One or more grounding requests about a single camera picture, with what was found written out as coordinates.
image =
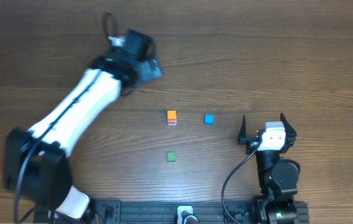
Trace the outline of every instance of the wooden table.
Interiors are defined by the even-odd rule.
[[[75,185],[96,198],[220,201],[245,158],[237,133],[284,112],[298,138],[297,200],[312,223],[353,223],[353,1],[0,1],[0,222],[4,139],[48,114],[104,52],[101,14],[153,36],[164,77],[105,109],[71,157]],[[166,111],[177,110],[177,126]],[[205,114],[215,124],[203,124]],[[167,162],[166,153],[177,154]],[[258,194],[255,160],[226,198]],[[23,200],[25,212],[31,202]]]

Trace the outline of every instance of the wood grain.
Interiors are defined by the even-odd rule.
[[[75,185],[96,198],[219,201],[245,157],[236,145],[284,112],[298,139],[285,155],[302,167],[297,200],[312,223],[353,223],[353,1],[0,1],[0,222],[4,138],[49,113],[105,51],[103,11],[121,31],[153,36],[164,77],[105,109],[71,157]],[[177,126],[166,111],[177,110]],[[206,126],[206,113],[215,124]],[[166,162],[166,153],[177,162]],[[258,193],[255,161],[226,197]],[[25,212],[31,202],[22,200]]]

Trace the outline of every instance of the black cable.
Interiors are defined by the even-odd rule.
[[[20,173],[19,173],[19,178],[17,180],[17,187],[16,187],[16,197],[14,199],[14,223],[21,223],[23,222],[31,213],[34,211],[35,208],[30,209],[21,220],[17,220],[17,212],[19,209],[19,200],[21,196],[21,185],[22,181],[24,178],[24,173],[26,172],[26,168],[28,165],[28,162],[30,161],[32,155],[35,153],[36,149],[38,148],[38,145],[40,141],[46,136],[47,133],[58,123],[60,118],[74,105],[75,103],[79,102],[79,99],[83,94],[85,94],[87,91],[89,91],[90,87],[97,81],[97,78],[100,76],[101,69],[97,71],[97,74],[93,78],[92,82],[77,96],[73,99],[73,101],[63,110],[63,112],[60,113],[60,115],[49,125],[49,127],[45,130],[43,134],[41,134],[35,141],[34,144],[31,146],[30,151],[28,152],[26,158],[24,159],[24,162],[21,165],[20,168]]]
[[[230,180],[230,178],[233,176],[233,174],[236,173],[236,171],[238,171],[238,169],[241,168],[241,166],[243,166],[257,152],[259,146],[260,146],[260,143],[258,144],[258,147],[256,147],[255,150],[253,152],[251,152],[251,154],[249,156],[247,156],[247,158],[245,158],[243,160],[243,162],[241,162],[238,166],[236,166],[236,168],[234,168],[234,170],[227,176],[227,178],[226,178],[226,180],[224,182],[224,186],[222,187],[222,194],[221,194],[220,197],[222,199],[222,205],[224,206],[224,210],[225,210],[226,214],[233,220],[233,222],[235,222],[237,224],[241,224],[241,223],[238,222],[236,219],[234,219],[233,216],[228,212],[228,210],[226,208],[226,204],[225,204],[225,189],[226,189],[226,185],[227,185],[227,182]]]
[[[111,31],[112,34],[108,32],[108,18],[111,18],[111,21],[113,22],[111,25]],[[113,12],[105,12],[103,14],[103,18],[101,19],[101,25],[103,28],[103,33],[106,37],[106,40],[111,43],[111,40],[108,39],[108,37],[118,37],[118,23],[116,21],[116,16]]]
[[[292,159],[280,159],[279,161],[277,162],[288,162],[288,163],[291,163],[291,164],[294,164],[296,166],[296,168],[298,169],[298,175],[301,173],[301,166],[298,162],[292,160]]]

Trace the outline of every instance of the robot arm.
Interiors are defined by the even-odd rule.
[[[93,199],[72,186],[67,158],[101,110],[127,89],[162,75],[152,38],[135,30],[107,38],[110,49],[56,109],[28,131],[13,129],[6,139],[4,186],[16,191],[16,223],[21,195],[71,221],[88,223],[95,215]]]

